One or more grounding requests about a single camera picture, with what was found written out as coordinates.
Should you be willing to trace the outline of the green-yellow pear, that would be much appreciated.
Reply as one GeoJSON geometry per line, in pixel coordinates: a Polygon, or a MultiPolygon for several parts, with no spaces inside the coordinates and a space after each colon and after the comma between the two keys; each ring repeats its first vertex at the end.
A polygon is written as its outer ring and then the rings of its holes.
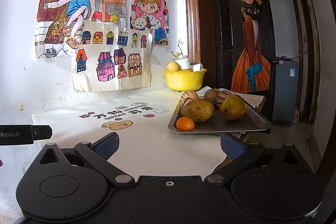
{"type": "Polygon", "coordinates": [[[220,107],[220,114],[224,120],[233,121],[241,118],[246,111],[244,100],[236,95],[227,97],[220,107]]]}

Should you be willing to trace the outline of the large yellow-green pear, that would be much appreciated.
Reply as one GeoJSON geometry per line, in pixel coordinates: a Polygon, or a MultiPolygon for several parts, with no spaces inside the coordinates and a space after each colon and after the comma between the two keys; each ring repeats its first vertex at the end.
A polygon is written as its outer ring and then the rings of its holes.
{"type": "Polygon", "coordinates": [[[204,122],[211,118],[214,105],[205,99],[192,100],[181,110],[181,115],[192,119],[194,122],[204,122]]]}

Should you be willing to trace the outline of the small orange tangerine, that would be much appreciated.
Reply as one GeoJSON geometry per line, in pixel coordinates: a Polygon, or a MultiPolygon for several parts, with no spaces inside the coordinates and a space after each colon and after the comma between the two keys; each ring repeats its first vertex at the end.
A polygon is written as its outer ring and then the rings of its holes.
{"type": "Polygon", "coordinates": [[[181,117],[176,121],[175,127],[181,131],[193,131],[195,128],[194,121],[187,117],[181,117]]]}

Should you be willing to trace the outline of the brown kiwi fruit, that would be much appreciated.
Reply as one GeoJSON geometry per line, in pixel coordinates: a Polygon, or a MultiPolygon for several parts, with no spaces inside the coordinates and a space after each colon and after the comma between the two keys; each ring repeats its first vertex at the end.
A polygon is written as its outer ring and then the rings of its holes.
{"type": "Polygon", "coordinates": [[[209,89],[205,92],[204,99],[210,101],[214,105],[219,92],[220,90],[216,88],[209,89]]]}

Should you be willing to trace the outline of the metal baking tray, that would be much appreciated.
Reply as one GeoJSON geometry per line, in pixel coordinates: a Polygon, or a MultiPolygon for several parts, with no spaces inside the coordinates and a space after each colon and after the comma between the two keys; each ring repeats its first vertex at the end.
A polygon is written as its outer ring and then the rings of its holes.
{"type": "Polygon", "coordinates": [[[245,114],[234,121],[225,121],[219,109],[215,109],[211,118],[204,122],[195,122],[195,128],[189,131],[179,130],[176,127],[176,122],[181,115],[181,101],[178,102],[174,114],[168,124],[169,130],[182,135],[221,135],[224,132],[240,133],[240,132],[262,132],[271,128],[271,123],[257,110],[249,104],[244,98],[246,112],[245,114]]]}

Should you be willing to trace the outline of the white printed table mat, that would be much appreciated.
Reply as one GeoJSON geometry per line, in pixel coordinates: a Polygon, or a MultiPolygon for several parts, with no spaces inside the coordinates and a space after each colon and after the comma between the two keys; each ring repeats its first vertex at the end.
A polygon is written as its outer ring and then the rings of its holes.
{"type": "Polygon", "coordinates": [[[210,174],[225,158],[220,137],[182,135],[168,124],[181,94],[170,89],[109,101],[43,111],[32,115],[34,124],[52,128],[50,141],[72,148],[91,143],[110,132],[120,147],[109,162],[134,178],[210,174]]]}

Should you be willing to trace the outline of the yellow plastic bowl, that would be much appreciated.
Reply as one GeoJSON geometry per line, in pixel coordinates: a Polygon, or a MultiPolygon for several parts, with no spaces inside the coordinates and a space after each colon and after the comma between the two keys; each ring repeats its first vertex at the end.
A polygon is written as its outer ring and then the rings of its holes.
{"type": "Polygon", "coordinates": [[[191,72],[188,70],[181,70],[177,72],[168,72],[166,69],[163,73],[166,77],[167,86],[178,92],[196,91],[202,87],[203,77],[206,69],[201,71],[191,72]]]}

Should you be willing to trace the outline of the orange white foam cup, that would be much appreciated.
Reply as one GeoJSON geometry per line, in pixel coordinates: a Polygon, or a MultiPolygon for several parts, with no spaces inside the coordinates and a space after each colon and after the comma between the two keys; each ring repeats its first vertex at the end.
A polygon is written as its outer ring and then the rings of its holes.
{"type": "Polygon", "coordinates": [[[204,69],[203,65],[201,63],[191,65],[191,70],[193,72],[200,72],[204,69]]]}

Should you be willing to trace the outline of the house drawings paper poster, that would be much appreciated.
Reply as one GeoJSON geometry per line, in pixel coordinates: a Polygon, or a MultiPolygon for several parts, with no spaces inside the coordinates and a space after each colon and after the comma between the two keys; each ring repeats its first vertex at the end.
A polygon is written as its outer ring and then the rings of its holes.
{"type": "Polygon", "coordinates": [[[149,87],[152,39],[149,31],[86,21],[71,64],[74,89],[111,92],[149,87]]]}

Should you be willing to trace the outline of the glass jar with flower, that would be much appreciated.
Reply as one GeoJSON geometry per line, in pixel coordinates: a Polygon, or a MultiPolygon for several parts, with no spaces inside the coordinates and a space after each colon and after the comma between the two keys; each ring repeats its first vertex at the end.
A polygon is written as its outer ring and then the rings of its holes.
{"type": "Polygon", "coordinates": [[[185,55],[182,50],[183,42],[181,39],[177,42],[177,50],[171,51],[171,54],[173,56],[173,61],[178,63],[182,70],[189,70],[191,71],[191,63],[190,58],[188,55],[185,55]]]}

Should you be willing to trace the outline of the girl portrait door painting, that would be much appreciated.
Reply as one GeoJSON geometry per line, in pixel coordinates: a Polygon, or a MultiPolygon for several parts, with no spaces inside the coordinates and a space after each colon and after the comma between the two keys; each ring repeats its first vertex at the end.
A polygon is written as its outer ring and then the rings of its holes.
{"type": "Polygon", "coordinates": [[[274,31],[269,0],[228,0],[232,28],[231,89],[267,95],[272,89],[274,31]]]}

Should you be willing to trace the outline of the pink girl drawing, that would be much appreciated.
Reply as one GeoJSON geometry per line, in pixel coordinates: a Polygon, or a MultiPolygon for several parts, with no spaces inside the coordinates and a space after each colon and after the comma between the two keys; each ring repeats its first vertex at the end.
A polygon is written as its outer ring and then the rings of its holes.
{"type": "Polygon", "coordinates": [[[154,43],[167,46],[169,43],[168,0],[131,0],[130,28],[150,31],[154,43]]]}

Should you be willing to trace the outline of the brown wooden door frame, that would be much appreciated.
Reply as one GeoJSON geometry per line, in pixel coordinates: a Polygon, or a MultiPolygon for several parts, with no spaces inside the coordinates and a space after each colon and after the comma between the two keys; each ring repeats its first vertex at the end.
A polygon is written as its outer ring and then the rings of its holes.
{"type": "Polygon", "coordinates": [[[186,0],[187,48],[192,64],[201,62],[198,0],[186,0]]]}

